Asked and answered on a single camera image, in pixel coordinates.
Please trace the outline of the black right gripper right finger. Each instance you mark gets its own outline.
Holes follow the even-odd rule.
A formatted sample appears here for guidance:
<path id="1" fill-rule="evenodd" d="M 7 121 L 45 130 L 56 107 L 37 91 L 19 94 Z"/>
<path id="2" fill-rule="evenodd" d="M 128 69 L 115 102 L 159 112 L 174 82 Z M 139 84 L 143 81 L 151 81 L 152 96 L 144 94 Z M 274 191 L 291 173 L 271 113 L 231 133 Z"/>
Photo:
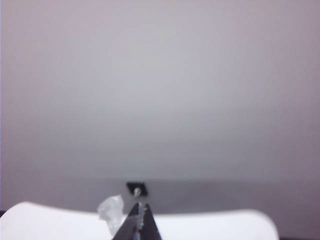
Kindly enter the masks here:
<path id="1" fill-rule="evenodd" d="M 156 221 L 149 204 L 146 204 L 143 212 L 143 226 L 140 229 L 141 240 L 161 240 L 162 237 L 158 230 Z"/>

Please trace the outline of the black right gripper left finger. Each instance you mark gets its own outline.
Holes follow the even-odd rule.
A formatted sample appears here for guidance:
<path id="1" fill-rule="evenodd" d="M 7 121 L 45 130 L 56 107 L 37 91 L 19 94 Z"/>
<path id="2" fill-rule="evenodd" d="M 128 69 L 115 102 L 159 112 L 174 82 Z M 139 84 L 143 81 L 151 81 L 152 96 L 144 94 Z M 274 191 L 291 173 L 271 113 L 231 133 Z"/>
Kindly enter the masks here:
<path id="1" fill-rule="evenodd" d="M 136 240 L 140 224 L 140 204 L 136 203 L 123 224 L 113 237 L 113 240 Z"/>

